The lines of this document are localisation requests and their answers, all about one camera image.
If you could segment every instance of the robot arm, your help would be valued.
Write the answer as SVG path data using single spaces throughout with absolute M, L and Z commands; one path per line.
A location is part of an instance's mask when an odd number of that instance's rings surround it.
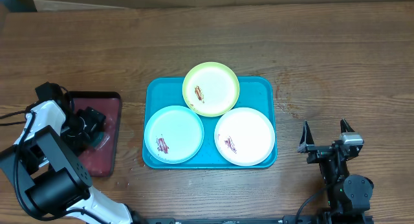
M 315 146 L 308 123 L 305 121 L 303 125 L 298 153 L 308 153 L 307 162 L 319 164 L 330 206 L 320 209 L 313 222 L 374 223 L 372 217 L 364 214 L 370 209 L 374 184 L 361 175 L 349 175 L 346 163 L 359 155 L 364 140 L 345 119 L 340 125 L 340 138 L 330 146 Z
M 57 85 L 42 86 L 43 91 L 47 89 L 53 91 Z M 68 147 L 65 138 L 61 136 L 69 133 L 70 136 L 81 136 L 78 140 L 88 139 L 87 137 L 92 134 L 86 133 L 84 126 L 79 126 L 79 123 L 82 125 L 91 123 L 85 123 L 82 118 L 72 114 L 69 105 L 62 99 L 63 94 L 55 95 L 56 92 L 49 94 L 52 94 L 50 100 L 40 100 L 35 105 L 29 106 L 35 115 L 30 113 L 26 115 L 27 123 L 21 136 L 13 146 L 0 153 L 0 167 L 8 180 L 14 181 L 15 173 L 12 165 L 16 158 L 16 146 L 21 142 L 25 132 L 29 131 L 24 143 L 19 147 L 20 157 L 17 166 L 18 192 L 28 208 L 28 214 L 39 219 L 45 214 L 66 215 L 90 224 L 145 222 L 126 205 L 112 201 L 92 186 L 88 171 L 73 150 Z M 47 164 L 49 169 L 45 173 L 31 178 L 39 167 Z

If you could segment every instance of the sauce smear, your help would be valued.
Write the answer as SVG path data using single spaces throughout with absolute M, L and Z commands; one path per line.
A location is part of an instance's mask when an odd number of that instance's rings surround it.
M 166 141 L 164 140 L 164 138 L 157 138 L 157 145 L 158 145 L 158 151 L 162 151 L 162 152 L 164 152 L 165 154 L 167 154 L 168 153 L 168 149 L 169 149 L 169 147 L 167 146 L 167 144 L 166 144 Z
M 202 92 L 201 92 L 201 88 L 199 87 L 199 86 L 196 86 L 195 87 L 195 90 L 194 90 L 194 92 L 195 92 L 195 95 L 197 95 L 197 98 L 202 102 L 202 103 L 204 103 L 204 95 L 202 94 Z
M 237 150 L 234 147 L 233 140 L 231 136 L 228 136 L 227 140 L 224 140 L 224 143 L 234 152 L 237 153 Z

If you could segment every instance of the yellow-green plate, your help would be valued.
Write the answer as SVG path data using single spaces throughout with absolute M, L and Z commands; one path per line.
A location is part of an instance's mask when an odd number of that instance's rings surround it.
M 187 106 L 205 117 L 217 117 L 231 110 L 239 93 L 237 76 L 229 67 L 217 62 L 195 66 L 182 84 L 182 96 Z

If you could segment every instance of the blue tray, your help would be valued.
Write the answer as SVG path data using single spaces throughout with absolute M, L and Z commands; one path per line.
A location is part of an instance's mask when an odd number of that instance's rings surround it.
M 276 129 L 273 92 L 269 81 L 259 76 L 241 76 L 238 79 L 240 95 L 234 107 L 250 107 L 262 112 L 270 120 L 273 128 Z M 187 107 L 182 97 L 183 81 L 183 77 L 157 78 L 148 85 L 144 129 L 149 118 L 159 109 L 171 105 Z M 178 164 L 160 162 L 151 156 L 143 140 L 142 158 L 144 162 L 149 167 L 156 169 L 246 169 L 268 168 L 276 160 L 278 148 L 275 142 L 272 153 L 267 159 L 257 165 L 237 166 L 228 162 L 217 151 L 214 143 L 214 129 L 220 117 L 200 116 L 200 119 L 204 125 L 204 142 L 199 152 L 193 158 Z

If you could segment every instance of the white plate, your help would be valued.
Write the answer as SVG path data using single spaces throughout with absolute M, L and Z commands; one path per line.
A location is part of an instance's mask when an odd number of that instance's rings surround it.
M 214 131 L 220 154 L 239 166 L 253 166 L 265 160 L 274 147 L 275 132 L 269 119 L 247 107 L 224 114 Z
M 200 149 L 204 128 L 200 117 L 182 106 L 157 111 L 145 127 L 150 154 L 161 162 L 176 164 L 191 159 Z

